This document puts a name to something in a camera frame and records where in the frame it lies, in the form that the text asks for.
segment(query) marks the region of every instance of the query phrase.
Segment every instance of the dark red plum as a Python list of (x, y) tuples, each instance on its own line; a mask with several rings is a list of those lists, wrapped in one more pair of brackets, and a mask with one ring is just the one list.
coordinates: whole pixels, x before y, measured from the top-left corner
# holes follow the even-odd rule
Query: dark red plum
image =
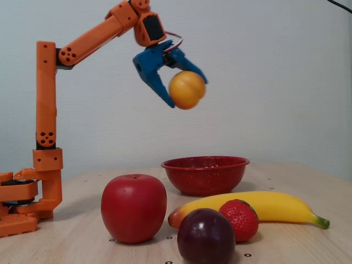
[(177, 236), (181, 256), (192, 264), (226, 264), (234, 255), (234, 230), (224, 215), (201, 208), (181, 222)]

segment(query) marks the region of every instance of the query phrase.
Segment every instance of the banana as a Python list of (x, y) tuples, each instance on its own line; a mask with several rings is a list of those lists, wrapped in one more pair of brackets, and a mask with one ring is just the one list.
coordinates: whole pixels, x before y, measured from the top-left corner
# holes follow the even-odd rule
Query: banana
[(312, 223), (323, 229), (330, 221), (317, 216), (312, 209), (295, 196), (275, 191), (248, 191), (219, 194), (204, 197), (176, 208), (168, 217), (171, 227), (179, 228), (183, 218), (198, 208), (210, 208), (219, 211), (229, 200), (239, 199), (249, 203), (261, 222)]

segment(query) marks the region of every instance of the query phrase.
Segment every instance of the orange robotic arm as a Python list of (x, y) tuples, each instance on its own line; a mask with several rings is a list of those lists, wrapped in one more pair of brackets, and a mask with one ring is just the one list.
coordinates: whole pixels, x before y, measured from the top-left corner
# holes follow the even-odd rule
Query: orange robotic arm
[[(63, 48), (54, 42), (37, 43), (37, 108), (34, 168), (17, 174), (0, 173), (0, 237), (32, 232), (40, 219), (52, 218), (62, 201), (62, 149), (56, 147), (56, 71), (72, 69), (115, 37), (134, 28), (139, 45), (149, 47), (166, 39), (149, 0), (123, 1), (112, 8), (105, 20)], [(42, 196), (37, 181), (42, 181)]]

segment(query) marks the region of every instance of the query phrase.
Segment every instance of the white wall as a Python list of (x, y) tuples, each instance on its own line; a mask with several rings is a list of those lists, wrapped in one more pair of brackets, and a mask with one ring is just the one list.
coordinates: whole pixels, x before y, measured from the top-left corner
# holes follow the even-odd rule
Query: white wall
[[(3, 1), (0, 171), (31, 167), (36, 41), (63, 47), (100, 23), (113, 0)], [(57, 74), (63, 175), (239, 155), (301, 162), (351, 178), (349, 14), (325, 0), (152, 0), (164, 27), (210, 84), (201, 104), (171, 109), (139, 79), (129, 32)], [(168, 84), (176, 70), (162, 69)]]

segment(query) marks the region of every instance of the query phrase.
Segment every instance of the bowl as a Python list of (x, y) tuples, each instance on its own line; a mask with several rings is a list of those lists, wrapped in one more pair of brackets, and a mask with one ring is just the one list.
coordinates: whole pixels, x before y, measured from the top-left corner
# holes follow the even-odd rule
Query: bowl
[(183, 194), (210, 196), (230, 193), (242, 180), (249, 163), (241, 157), (201, 156), (171, 159), (161, 167)]

